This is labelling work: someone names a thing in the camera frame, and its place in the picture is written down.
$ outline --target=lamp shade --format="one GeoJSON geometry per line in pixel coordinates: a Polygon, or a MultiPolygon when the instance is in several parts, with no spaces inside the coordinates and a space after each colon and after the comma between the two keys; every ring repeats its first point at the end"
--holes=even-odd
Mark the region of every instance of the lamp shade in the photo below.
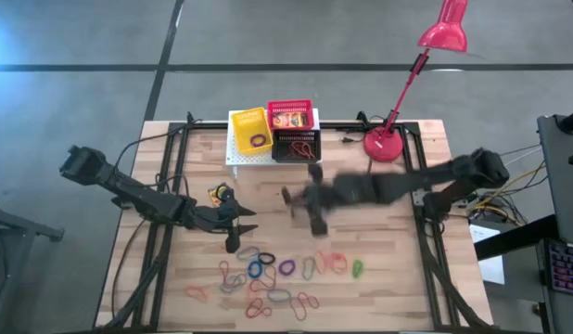
{"type": "Polygon", "coordinates": [[[428,28],[418,45],[465,52],[467,39],[462,29],[462,19],[468,0],[443,0],[437,23],[428,28]]]}

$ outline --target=gray floor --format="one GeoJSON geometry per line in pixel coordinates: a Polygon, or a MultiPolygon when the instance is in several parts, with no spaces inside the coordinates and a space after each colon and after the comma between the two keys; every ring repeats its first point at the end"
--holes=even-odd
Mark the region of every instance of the gray floor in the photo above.
{"type": "MultiPolygon", "coordinates": [[[[157,64],[174,0],[0,0],[0,64],[157,64]]],[[[185,63],[408,64],[437,18],[428,0],[186,0],[170,58],[185,63]]],[[[434,50],[431,63],[573,63],[569,0],[473,0],[468,55],[434,50]]],[[[155,120],[225,119],[229,109],[309,97],[322,119],[385,115],[405,71],[167,73],[155,120]]],[[[155,78],[146,72],[0,72],[0,206],[62,226],[61,243],[38,239],[10,333],[89,328],[120,212],[111,195],[61,178],[69,145],[111,159],[140,133],[155,78]]],[[[454,155],[538,143],[536,117],[573,111],[573,71],[426,71],[404,119],[443,119],[454,155]]],[[[121,165],[131,168],[133,152],[121,165]]],[[[541,153],[509,166],[535,168],[541,153]]],[[[536,219],[552,212],[547,185],[515,196],[536,219]]],[[[490,295],[495,322],[539,329],[523,301],[490,295]]]]}

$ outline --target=wooden tabletop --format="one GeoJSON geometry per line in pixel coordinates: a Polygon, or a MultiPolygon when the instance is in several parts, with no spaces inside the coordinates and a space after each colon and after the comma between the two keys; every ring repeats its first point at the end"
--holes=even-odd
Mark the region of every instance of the wooden tabletop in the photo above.
{"type": "MultiPolygon", "coordinates": [[[[423,137],[427,164],[449,160],[443,122],[418,121],[423,137]]],[[[168,122],[146,122],[142,137],[167,132],[168,122]]],[[[343,145],[343,134],[322,131],[322,158],[325,178],[337,171],[366,171],[369,159],[360,143],[343,145]]],[[[144,183],[153,183],[159,172],[164,138],[140,144],[132,176],[144,183]]],[[[258,292],[264,306],[272,308],[271,316],[245,317],[248,302],[253,298],[247,286],[231,295],[222,293],[223,281],[220,261],[227,261],[231,273],[243,272],[247,263],[224,251],[224,236],[188,231],[175,227],[159,318],[159,330],[183,331],[253,331],[253,330],[420,330],[432,329],[412,205],[405,196],[390,206],[367,205],[362,208],[339,209],[327,216],[329,237],[312,237],[306,214],[292,220],[280,196],[280,188],[292,192],[308,182],[304,166],[242,167],[238,181],[233,181],[224,166],[226,130],[192,131],[184,172],[189,182],[189,194],[201,205],[211,205],[208,189],[226,182],[236,190],[236,198],[244,207],[258,214],[242,217],[241,224],[256,224],[257,229],[241,238],[241,247],[257,246],[276,255],[278,262],[296,259],[297,269],[292,276],[277,277],[277,288],[288,289],[293,295],[306,292],[315,296],[320,307],[307,306],[307,318],[299,321],[288,303],[274,303],[258,292]],[[317,251],[343,253],[351,266],[353,260],[364,262],[364,272],[353,278],[350,271],[337,275],[326,271],[315,273],[310,281],[301,277],[301,261],[317,251]],[[185,295],[189,285],[203,286],[207,302],[185,295]]],[[[173,157],[177,156],[174,145],[173,157]]],[[[373,163],[373,172],[404,173],[403,160],[394,163],[373,163]]],[[[111,282],[119,265],[121,253],[130,235],[141,222],[136,212],[126,211],[113,249],[108,279],[103,292],[97,325],[111,318],[111,282]]],[[[463,218],[445,222],[443,234],[452,281],[468,304],[485,321],[492,323],[489,303],[478,269],[478,261],[463,218]]],[[[144,224],[121,274],[116,291],[116,311],[135,288],[143,261],[148,224],[144,224]]],[[[439,291],[441,313],[445,315],[444,299],[439,291]]],[[[145,318],[150,315],[152,290],[146,296],[145,318]]],[[[293,302],[299,317],[303,314],[298,302],[293,302]]]]}

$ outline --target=red desk lamp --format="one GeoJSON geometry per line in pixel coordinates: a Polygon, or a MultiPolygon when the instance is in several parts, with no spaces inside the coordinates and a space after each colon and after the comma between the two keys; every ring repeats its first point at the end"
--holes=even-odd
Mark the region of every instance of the red desk lamp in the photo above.
{"type": "Polygon", "coordinates": [[[410,76],[401,91],[396,107],[389,114],[385,126],[376,127],[369,131],[364,138],[364,151],[374,161],[391,162],[401,155],[401,136],[394,131],[392,125],[398,118],[398,109],[408,88],[413,83],[414,77],[427,63],[429,49],[433,47],[457,52],[467,50],[467,40],[461,25],[467,5],[468,0],[443,0],[437,23],[428,28],[418,40],[418,45],[424,46],[426,49],[424,53],[418,55],[410,69],[410,76]]]}

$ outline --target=small yellow object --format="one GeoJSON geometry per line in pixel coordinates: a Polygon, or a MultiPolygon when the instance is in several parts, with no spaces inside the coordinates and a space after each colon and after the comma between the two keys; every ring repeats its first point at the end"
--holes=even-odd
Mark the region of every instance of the small yellow object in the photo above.
{"type": "Polygon", "coordinates": [[[263,107],[235,112],[231,115],[233,130],[237,141],[237,150],[243,154],[262,153],[272,149],[272,133],[266,119],[266,110],[263,107]],[[252,140],[254,136],[263,135],[263,145],[255,147],[260,139],[252,140]]]}

